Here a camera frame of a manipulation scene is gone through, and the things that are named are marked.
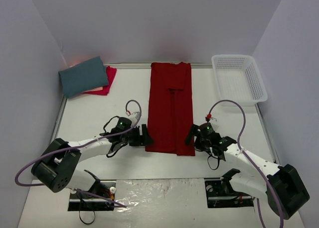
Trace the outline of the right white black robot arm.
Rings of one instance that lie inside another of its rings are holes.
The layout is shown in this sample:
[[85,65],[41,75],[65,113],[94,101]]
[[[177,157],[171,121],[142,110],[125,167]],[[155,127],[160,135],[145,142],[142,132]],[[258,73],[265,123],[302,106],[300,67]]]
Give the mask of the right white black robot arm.
[[196,150],[224,161],[231,169],[220,177],[225,194],[245,193],[266,201],[271,210],[288,220],[309,199],[310,195],[295,167],[267,161],[245,148],[236,140],[215,132],[211,123],[193,124],[185,139],[194,141]]

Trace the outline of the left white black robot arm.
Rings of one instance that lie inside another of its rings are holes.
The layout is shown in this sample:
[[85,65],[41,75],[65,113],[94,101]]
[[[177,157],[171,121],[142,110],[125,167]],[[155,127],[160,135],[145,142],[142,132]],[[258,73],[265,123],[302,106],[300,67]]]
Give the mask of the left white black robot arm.
[[67,188],[95,197],[105,186],[92,172],[77,169],[78,163],[99,155],[113,157],[127,145],[152,145],[154,140],[146,124],[134,126],[136,121],[136,117],[119,117],[110,132],[105,131],[93,140],[67,142],[57,138],[43,153],[44,158],[35,162],[31,173],[54,193]]

